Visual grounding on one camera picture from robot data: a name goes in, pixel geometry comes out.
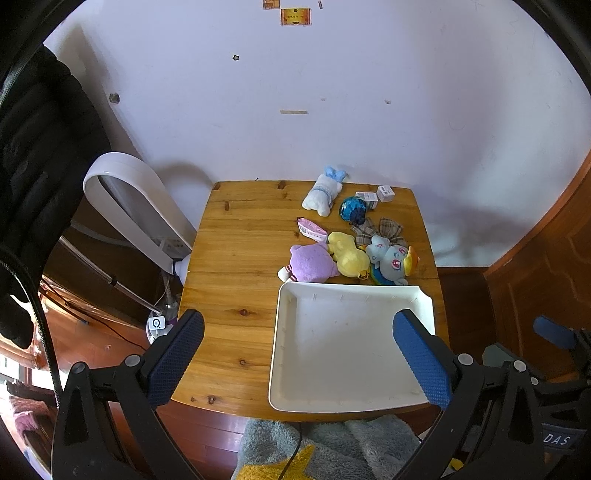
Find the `wooden table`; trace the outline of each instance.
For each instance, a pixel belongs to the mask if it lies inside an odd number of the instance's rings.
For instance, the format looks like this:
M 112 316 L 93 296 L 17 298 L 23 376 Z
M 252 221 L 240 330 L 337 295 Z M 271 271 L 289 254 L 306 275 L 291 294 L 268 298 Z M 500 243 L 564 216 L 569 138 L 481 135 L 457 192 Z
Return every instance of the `wooden table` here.
M 208 410 L 285 421 L 331 421 L 376 416 L 297 414 L 274 410 L 268 402 L 269 372 L 277 293 L 277 271 L 290 260 L 290 247 L 313 241 L 299 233 L 296 220 L 306 217 L 328 232 L 353 234 L 339 217 L 341 201 L 376 187 L 346 183 L 329 217 L 304 210 L 310 181 L 226 181 L 215 185 L 203 218 L 184 286 L 180 310 L 199 310 L 205 337 L 173 399 Z M 443 296 L 433 252 L 411 190 L 394 189 L 389 203 L 369 216 L 377 225 L 385 216 L 403 225 L 408 243 L 421 258 L 408 279 L 433 299 L 436 332 L 449 344 Z M 342 275 L 332 283 L 359 283 Z

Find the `white air purifier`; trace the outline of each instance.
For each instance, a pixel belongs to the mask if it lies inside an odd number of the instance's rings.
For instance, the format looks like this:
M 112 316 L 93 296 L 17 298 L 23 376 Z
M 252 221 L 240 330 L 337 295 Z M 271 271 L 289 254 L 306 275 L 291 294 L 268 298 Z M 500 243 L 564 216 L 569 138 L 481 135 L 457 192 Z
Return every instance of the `white air purifier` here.
M 184 285 L 197 232 L 147 164 L 109 152 L 83 183 L 90 204 L 138 250 Z

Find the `yellow star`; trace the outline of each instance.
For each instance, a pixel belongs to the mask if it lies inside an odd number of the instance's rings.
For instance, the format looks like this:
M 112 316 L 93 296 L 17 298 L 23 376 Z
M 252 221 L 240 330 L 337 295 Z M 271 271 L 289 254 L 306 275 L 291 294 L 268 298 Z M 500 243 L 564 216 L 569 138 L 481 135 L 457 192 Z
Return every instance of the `yellow star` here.
M 314 480 L 304 473 L 312 453 L 314 453 L 314 445 L 308 445 L 298 452 L 285 472 L 284 480 Z M 277 480 L 287 462 L 288 459 L 270 465 L 245 465 L 238 472 L 236 480 Z

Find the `wooden cabinet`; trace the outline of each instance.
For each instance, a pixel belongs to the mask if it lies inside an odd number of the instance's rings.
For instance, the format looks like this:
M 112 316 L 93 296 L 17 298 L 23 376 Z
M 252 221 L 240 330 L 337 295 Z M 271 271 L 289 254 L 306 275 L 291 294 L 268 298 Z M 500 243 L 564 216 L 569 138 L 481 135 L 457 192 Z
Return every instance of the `wooden cabinet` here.
M 591 329 L 590 164 L 587 156 L 557 204 L 485 274 L 498 341 L 550 378 L 572 372 L 574 365 L 568 352 L 533 332 L 533 320 L 546 315 L 568 327 Z

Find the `white plush bunny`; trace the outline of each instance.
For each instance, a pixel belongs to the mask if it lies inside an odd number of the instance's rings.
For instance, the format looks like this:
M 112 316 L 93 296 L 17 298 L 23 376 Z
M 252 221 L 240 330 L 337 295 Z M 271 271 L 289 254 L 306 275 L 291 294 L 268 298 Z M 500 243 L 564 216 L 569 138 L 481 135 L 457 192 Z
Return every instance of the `white plush bunny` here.
M 333 167 L 326 167 L 306 195 L 302 207 L 306 210 L 316 210 L 318 215 L 328 217 L 332 203 L 343 189 L 342 182 L 346 176 L 343 170 L 336 171 Z

